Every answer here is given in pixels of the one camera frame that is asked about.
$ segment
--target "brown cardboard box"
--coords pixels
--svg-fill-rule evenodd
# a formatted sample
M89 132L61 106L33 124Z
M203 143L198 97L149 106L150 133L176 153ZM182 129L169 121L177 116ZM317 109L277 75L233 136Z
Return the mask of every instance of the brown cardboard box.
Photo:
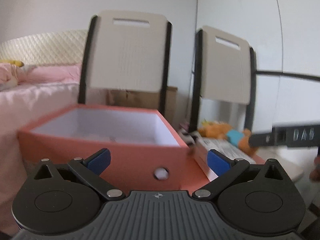
M170 124L172 124L176 109L177 90L177 87L167 87L164 117ZM110 105L158 109L160 93L111 90L111 95L113 100L110 100L109 95L107 96L107 102Z

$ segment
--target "pink box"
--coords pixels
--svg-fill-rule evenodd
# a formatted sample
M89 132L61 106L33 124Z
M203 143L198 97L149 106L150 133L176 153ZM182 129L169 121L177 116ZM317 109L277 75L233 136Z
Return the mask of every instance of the pink box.
M188 155L164 117L148 109L75 105L28 124L18 139L23 158L34 163L66 163L108 148L111 164L101 177L124 192L180 189ZM168 179L155 179L157 168L166 168Z

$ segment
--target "orange plush toy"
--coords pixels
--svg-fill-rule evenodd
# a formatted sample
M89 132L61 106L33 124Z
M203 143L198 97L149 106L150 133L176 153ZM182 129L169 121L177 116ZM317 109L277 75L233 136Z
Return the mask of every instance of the orange plush toy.
M258 150L258 147L250 147L249 145L249 137L252 133L248 129L244 129L241 133L234 130L230 124L223 122L204 121L202 125L203 127L198 130L202 137L228 140L248 156L253 156Z

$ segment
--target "cream tufted headboard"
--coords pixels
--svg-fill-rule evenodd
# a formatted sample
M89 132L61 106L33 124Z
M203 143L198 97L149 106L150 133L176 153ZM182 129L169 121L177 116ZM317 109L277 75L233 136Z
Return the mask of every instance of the cream tufted headboard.
M0 44L0 60L26 65L72 65L82 62L87 30L30 35Z

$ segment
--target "triangular cutout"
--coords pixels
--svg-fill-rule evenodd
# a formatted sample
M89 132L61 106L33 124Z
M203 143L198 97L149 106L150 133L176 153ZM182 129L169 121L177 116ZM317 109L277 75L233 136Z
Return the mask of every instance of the triangular cutout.
M49 171L47 165L42 165L37 174L35 175L35 179L48 179L52 178L52 175Z
M277 167L275 165L271 165L265 175L266 178L269 179L278 179L278 180L282 180L282 176L280 174L280 172L278 171Z

